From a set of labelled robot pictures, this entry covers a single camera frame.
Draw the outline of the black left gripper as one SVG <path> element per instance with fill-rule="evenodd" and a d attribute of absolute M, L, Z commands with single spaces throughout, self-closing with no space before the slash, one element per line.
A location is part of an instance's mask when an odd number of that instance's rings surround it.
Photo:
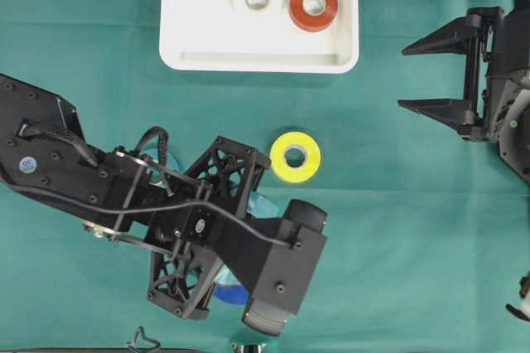
<path fill-rule="evenodd" d="M 256 148 L 217 137 L 185 171 L 197 186 L 176 183 L 177 202 L 203 200 L 213 204 L 190 206 L 155 215 L 147 238 L 169 251 L 153 252 L 147 290 L 149 302 L 181 318 L 203 321 L 216 283 L 223 287 L 241 282 L 213 251 L 221 228 L 231 222 L 219 211 L 239 219 L 275 218 L 278 207 L 256 192 L 263 173 L 271 166 Z"/>

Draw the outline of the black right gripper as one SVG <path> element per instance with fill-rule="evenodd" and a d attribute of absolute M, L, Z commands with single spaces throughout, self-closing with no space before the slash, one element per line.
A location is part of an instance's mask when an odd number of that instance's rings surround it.
<path fill-rule="evenodd" d="M 465 141 L 496 142 L 508 116 L 508 111 L 529 84 L 523 75 L 529 71 L 529 6 L 519 5 L 505 15 L 500 7 L 476 7 L 465 17 L 458 17 L 433 33 L 402 49 L 403 55 L 434 55 L 451 53 L 464 55 L 472 27 L 486 42 L 493 35 L 491 51 L 486 57 L 487 95 L 484 112 L 475 124 L 472 103 L 465 99 L 399 100 L 400 107 L 454 129 Z"/>

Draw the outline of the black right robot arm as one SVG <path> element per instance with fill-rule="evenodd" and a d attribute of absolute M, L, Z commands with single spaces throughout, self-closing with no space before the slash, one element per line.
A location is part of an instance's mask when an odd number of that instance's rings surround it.
<path fill-rule="evenodd" d="M 529 10 L 475 7 L 402 50 L 405 56 L 465 56 L 460 99 L 401 100 L 399 106 L 454 129 L 469 142 L 498 146 L 529 180 Z"/>

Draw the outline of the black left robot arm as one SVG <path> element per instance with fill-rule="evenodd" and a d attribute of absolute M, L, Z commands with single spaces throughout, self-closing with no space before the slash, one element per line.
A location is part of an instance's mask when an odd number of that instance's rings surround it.
<path fill-rule="evenodd" d="M 185 172 L 170 169 L 169 136 L 153 127 L 133 150 L 89 145 L 74 105 L 7 75 L 1 78 L 1 181 L 80 218 L 113 242 L 151 254 L 147 299 L 203 321 L 222 268 L 212 245 L 222 226 L 242 229 L 269 159 L 218 137 Z"/>

